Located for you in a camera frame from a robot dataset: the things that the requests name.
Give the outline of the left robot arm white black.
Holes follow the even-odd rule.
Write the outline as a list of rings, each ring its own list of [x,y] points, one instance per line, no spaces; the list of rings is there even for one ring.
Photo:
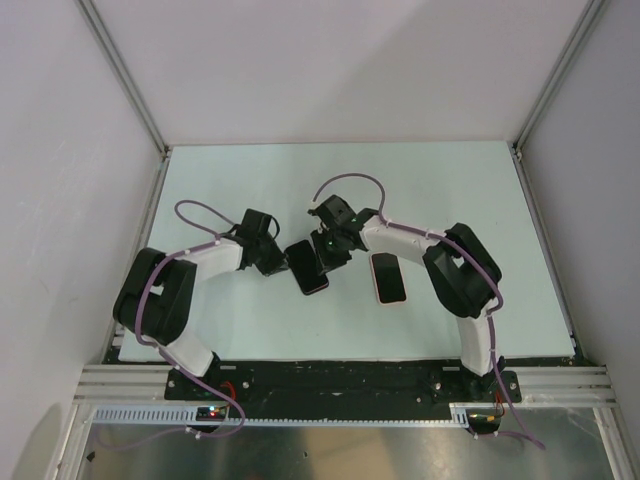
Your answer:
[[[240,223],[224,233],[210,231],[211,239],[203,244],[173,254],[141,249],[115,300],[113,319],[187,373],[187,387],[197,397],[214,397],[222,376],[211,367],[219,357],[189,327],[195,287],[248,267],[265,277],[286,270],[276,242],[279,233],[272,215],[248,209]]]

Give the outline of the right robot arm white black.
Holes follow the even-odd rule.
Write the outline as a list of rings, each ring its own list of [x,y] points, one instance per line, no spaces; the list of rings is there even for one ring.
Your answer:
[[[486,400],[498,388],[495,333],[488,317],[503,305],[502,272],[473,230],[457,223],[444,231],[393,222],[378,210],[355,212],[337,195],[313,204],[319,222],[311,232],[317,268],[328,273],[346,265],[355,251],[392,254],[426,268],[436,297],[456,317],[461,339],[464,393]]]

